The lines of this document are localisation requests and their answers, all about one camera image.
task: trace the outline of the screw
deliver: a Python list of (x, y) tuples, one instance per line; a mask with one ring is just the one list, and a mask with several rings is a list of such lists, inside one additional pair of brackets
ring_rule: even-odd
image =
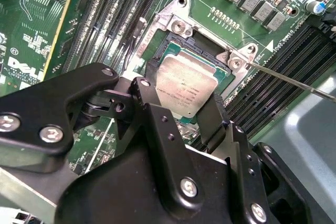
[(259, 206), (258, 204), (256, 203), (253, 203), (251, 205), (251, 210), (252, 210), (252, 213), (254, 215), (254, 217), (262, 222), (262, 223), (265, 223), (267, 218), (266, 218), (266, 214), (265, 214), (265, 211), (263, 210), (263, 208), (261, 206)]
[(19, 128), (20, 120), (13, 115), (0, 116), (0, 132), (11, 132)]
[(111, 69), (109, 68), (104, 68), (101, 70), (104, 74), (106, 74), (107, 76), (112, 76), (113, 72), (111, 71)]
[(243, 129), (241, 127), (239, 127), (238, 125), (236, 126), (237, 131), (244, 133)]
[(183, 178), (181, 180), (182, 192), (188, 197), (195, 197), (197, 195), (197, 187), (193, 181), (188, 178)]
[(182, 34), (182, 33), (184, 33), (185, 23), (183, 23), (183, 22), (181, 22), (179, 20), (175, 20), (172, 23), (172, 30), (173, 30), (173, 33), (175, 33), (175, 34)]
[(40, 131), (40, 138), (47, 143), (57, 143), (63, 138), (63, 131), (54, 126), (47, 126)]
[(149, 87), (149, 86), (151, 85), (151, 84), (150, 84), (147, 80), (145, 80), (145, 79), (141, 80), (140, 82), (141, 82), (142, 85), (144, 85), (144, 86), (146, 86), (146, 87)]
[(264, 149), (265, 149), (266, 152), (268, 152), (269, 154), (272, 153), (272, 150), (271, 150), (271, 148), (270, 148), (269, 146), (265, 145), (265, 146), (264, 146)]

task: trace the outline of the gray metal panel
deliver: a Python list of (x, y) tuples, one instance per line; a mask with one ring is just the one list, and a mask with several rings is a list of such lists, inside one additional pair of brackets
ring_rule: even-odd
[[(336, 73), (319, 89), (336, 95)], [(311, 94), (259, 141), (277, 151), (336, 222), (336, 104)]]

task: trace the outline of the metal rod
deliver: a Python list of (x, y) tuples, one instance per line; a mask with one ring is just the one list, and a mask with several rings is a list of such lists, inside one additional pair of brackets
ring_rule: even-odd
[(301, 88), (301, 89), (303, 89), (303, 90), (308, 90), (308, 91), (311, 92), (312, 94), (318, 95), (319, 97), (322, 97), (322, 98), (324, 98), (324, 99), (327, 99), (327, 100), (329, 100), (329, 101), (331, 101), (331, 102), (336, 103), (336, 97), (333, 97), (332, 95), (329, 95), (329, 94), (327, 94), (327, 93), (324, 93), (324, 92), (321, 91), (321, 90), (315, 89), (315, 88), (313, 88), (313, 87), (311, 87), (311, 86), (309, 86), (309, 85), (306, 85), (306, 84), (304, 84), (304, 83), (302, 83), (302, 82), (296, 81), (296, 80), (294, 80), (294, 79), (292, 79), (292, 78), (289, 78), (289, 77), (287, 77), (287, 76), (284, 76), (284, 75), (282, 75), (282, 74), (280, 74), (280, 73), (277, 73), (277, 72), (275, 72), (275, 71), (273, 71), (273, 70), (270, 70), (270, 69), (268, 69), (268, 68), (265, 68), (265, 67), (263, 67), (263, 66), (260, 66), (260, 65), (258, 65), (258, 64), (255, 64), (254, 62), (250, 62), (249, 64), (250, 64), (251, 66), (255, 67), (256, 69), (262, 71), (262, 72), (265, 72), (265, 73), (267, 73), (267, 74), (270, 74), (271, 76), (274, 76), (274, 77), (276, 77), (276, 78), (279, 78), (280, 80), (286, 81), (286, 82), (288, 82), (288, 83), (290, 83), (290, 84), (292, 84), (292, 85), (294, 85), (294, 86), (296, 86), (296, 87), (298, 87), (298, 88)]

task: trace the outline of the motherboard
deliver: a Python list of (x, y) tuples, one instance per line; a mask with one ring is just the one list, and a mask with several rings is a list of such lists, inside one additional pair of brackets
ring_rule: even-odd
[[(0, 0), (0, 95), (101, 62), (155, 83), (186, 144), (203, 148), (196, 115), (213, 92), (253, 138), (302, 91), (242, 59), (306, 84), (321, 81), (335, 69), (335, 38), (319, 26), (334, 2)], [(118, 146), (113, 119), (74, 139), (69, 163), (79, 175), (113, 158)]]

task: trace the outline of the black plastic arm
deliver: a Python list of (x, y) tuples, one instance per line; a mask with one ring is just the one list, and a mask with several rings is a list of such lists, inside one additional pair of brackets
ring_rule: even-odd
[[(113, 89), (118, 75), (101, 63), (93, 63), (59, 77), (1, 98), (0, 115), (12, 115), (19, 127), (0, 132), (0, 165), (33, 172), (56, 171), (73, 145), (73, 126), (88, 97)], [(40, 131), (54, 126), (63, 137), (48, 143)]]

